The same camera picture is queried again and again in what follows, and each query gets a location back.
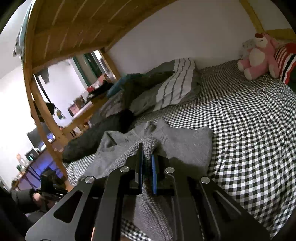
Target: metal bolt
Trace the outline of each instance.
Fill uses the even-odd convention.
[[[202,177],[200,180],[201,180],[202,183],[204,183],[204,184],[208,184],[208,183],[210,182],[210,179],[209,179],[208,177]]]
[[[129,172],[130,168],[129,167],[122,167],[120,168],[120,171],[125,173],[125,172]]]
[[[173,168],[173,167],[167,167],[166,169],[165,169],[165,172],[166,173],[173,173],[175,171],[175,169]]]
[[[92,176],[88,176],[88,177],[86,177],[86,178],[84,179],[84,181],[85,181],[86,183],[92,183],[92,182],[94,181],[94,177],[92,177]]]

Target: gingham bedding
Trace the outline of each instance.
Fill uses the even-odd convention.
[[[208,176],[273,237],[296,200],[296,94],[268,75],[246,80],[237,61],[205,68],[201,75],[202,89],[195,100],[145,114],[134,126],[163,118],[171,127],[211,128]],[[83,162],[68,164],[73,184],[86,169]],[[150,240],[126,220],[121,231],[134,241]]]

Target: person's hand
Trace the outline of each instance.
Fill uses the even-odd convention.
[[[39,193],[34,193],[32,198],[33,198],[34,203],[39,208],[43,208],[44,206],[47,205],[47,207],[50,209],[55,205],[54,201],[46,201],[45,198],[42,197],[42,195],[40,195]]]

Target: wooden bed frame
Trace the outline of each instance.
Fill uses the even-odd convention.
[[[68,132],[81,123],[72,123],[64,130],[59,129],[46,107],[34,74],[77,54],[99,50],[115,77],[120,78],[107,51],[144,19],[174,1],[176,0],[33,0],[25,35],[25,88],[38,132],[65,177],[67,172],[62,164],[61,154],[55,152],[47,140],[33,99],[47,126],[62,146],[69,142],[66,137]],[[249,2],[240,2],[256,30],[264,32]],[[269,30],[267,33],[280,39],[296,39],[292,29]],[[69,183],[66,185],[68,190],[72,189]]]

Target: computer screen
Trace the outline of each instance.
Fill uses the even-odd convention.
[[[46,135],[51,133],[45,123],[41,123],[41,125],[42,125],[42,128],[43,128]],[[32,145],[35,148],[37,148],[39,146],[39,144],[42,142],[41,137],[39,136],[37,127],[34,130],[32,130],[31,132],[27,133],[27,136],[29,137]]]

